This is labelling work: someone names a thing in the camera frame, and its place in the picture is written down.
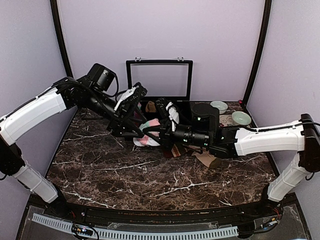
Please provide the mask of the pink patterned sock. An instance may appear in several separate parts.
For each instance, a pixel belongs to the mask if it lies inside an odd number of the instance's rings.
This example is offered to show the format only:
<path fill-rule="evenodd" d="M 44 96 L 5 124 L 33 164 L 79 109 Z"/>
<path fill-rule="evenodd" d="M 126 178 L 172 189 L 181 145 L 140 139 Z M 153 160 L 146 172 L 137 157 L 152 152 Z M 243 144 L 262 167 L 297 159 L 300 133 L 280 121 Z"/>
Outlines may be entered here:
<path fill-rule="evenodd" d="M 143 123 L 140 125 L 139 129 L 142 131 L 145 128 L 149 127 L 155 127 L 159 126 L 160 122 L 157 118 L 154 118 L 152 120 L 148 120 L 146 123 Z M 133 143 L 137 147 L 146 147 L 146 146 L 151 146 L 151 147 L 158 147 L 160 144 L 155 141 L 152 137 L 149 135 L 144 135 L 142 138 L 133 138 Z"/>

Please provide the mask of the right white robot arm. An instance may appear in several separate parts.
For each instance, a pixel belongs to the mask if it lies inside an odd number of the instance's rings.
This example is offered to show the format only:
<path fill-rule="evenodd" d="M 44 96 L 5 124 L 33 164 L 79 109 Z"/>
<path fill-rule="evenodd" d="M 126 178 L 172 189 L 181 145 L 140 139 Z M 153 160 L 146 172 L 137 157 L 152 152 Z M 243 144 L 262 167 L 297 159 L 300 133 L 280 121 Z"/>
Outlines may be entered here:
<path fill-rule="evenodd" d="M 264 189 L 262 201 L 255 205 L 255 213 L 266 217 L 275 204 L 295 188 L 302 179 L 320 170 L 319 124 L 307 113 L 290 123 L 250 128 L 247 126 L 220 127 L 220 111 L 207 103 L 191 108 L 191 124 L 179 123 L 177 107 L 169 103 L 157 104 L 162 124 L 144 128 L 145 135 L 163 147 L 176 143 L 205 148 L 220 159 L 231 159 L 254 153 L 295 151 L 290 164 Z"/>

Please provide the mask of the striped brown beige sock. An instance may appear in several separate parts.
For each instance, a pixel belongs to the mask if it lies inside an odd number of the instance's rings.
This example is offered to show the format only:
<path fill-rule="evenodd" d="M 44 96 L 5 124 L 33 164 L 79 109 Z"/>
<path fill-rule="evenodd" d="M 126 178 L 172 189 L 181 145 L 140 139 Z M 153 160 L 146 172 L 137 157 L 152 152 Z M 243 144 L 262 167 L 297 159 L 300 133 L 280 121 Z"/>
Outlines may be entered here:
<path fill-rule="evenodd" d="M 171 149 L 162 147 L 161 150 L 165 158 L 177 158 L 184 155 L 195 157 L 209 169 L 218 168 L 222 163 L 222 160 L 220 158 L 209 154 L 207 150 L 204 150 L 201 147 L 197 146 L 187 146 L 175 143 Z"/>

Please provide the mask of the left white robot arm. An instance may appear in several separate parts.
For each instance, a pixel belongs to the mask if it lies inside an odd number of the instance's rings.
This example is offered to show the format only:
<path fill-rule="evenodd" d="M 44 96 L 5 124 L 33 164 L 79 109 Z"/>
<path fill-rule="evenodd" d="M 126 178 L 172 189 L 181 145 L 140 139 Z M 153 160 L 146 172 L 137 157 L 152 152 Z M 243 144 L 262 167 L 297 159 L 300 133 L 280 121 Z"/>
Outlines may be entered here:
<path fill-rule="evenodd" d="M 70 206 L 63 201 L 64 196 L 58 188 L 23 159 L 17 142 L 30 130 L 74 108 L 86 108 L 108 119 L 107 128 L 115 137 L 142 137 L 142 131 L 135 124 L 134 112 L 147 90 L 138 82 L 115 100 L 115 94 L 107 94 L 113 81 L 118 81 L 116 73 L 95 63 L 86 75 L 58 80 L 0 118 L 1 173 L 14 177 L 50 204 L 51 210 L 60 218 L 69 216 Z"/>

